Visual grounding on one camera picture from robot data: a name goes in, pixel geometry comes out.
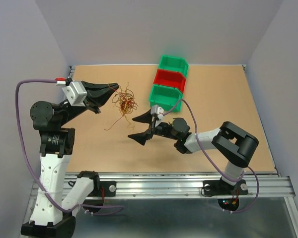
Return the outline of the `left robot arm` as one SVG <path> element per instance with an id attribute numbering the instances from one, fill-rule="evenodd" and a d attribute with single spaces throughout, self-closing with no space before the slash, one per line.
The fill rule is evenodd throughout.
<path id="1" fill-rule="evenodd" d="M 85 111 L 100 113 L 112 94 L 119 89 L 117 83 L 94 84 L 56 78 L 52 84 L 62 88 L 65 100 L 55 104 L 38 101 L 30 109 L 33 128 L 40 134 L 39 177 L 36 203 L 21 234 L 29 238 L 70 238 L 76 226 L 76 215 L 84 210 L 92 216 L 108 216 L 119 213 L 123 206 L 90 205 L 85 200 L 90 195 L 105 195 L 99 174 L 82 171 L 67 195 L 63 194 L 67 166 L 71 160 L 75 142 L 75 129 L 65 124 Z"/>

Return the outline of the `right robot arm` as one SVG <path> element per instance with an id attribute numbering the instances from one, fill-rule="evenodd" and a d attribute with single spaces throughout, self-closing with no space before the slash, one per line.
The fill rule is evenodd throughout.
<path id="1" fill-rule="evenodd" d="M 193 154 L 201 150 L 218 150 L 226 159 L 227 165 L 220 179 L 203 183 L 201 194 L 206 197 L 247 195 L 248 189 L 242 174 L 256 151 L 258 139 L 232 122 L 226 121 L 219 128 L 207 132 L 192 133 L 183 118 L 172 122 L 163 121 L 163 115 L 149 110 L 133 121 L 147 123 L 148 129 L 128 137 L 141 145 L 161 136 L 175 140 L 174 147 L 182 154 Z"/>

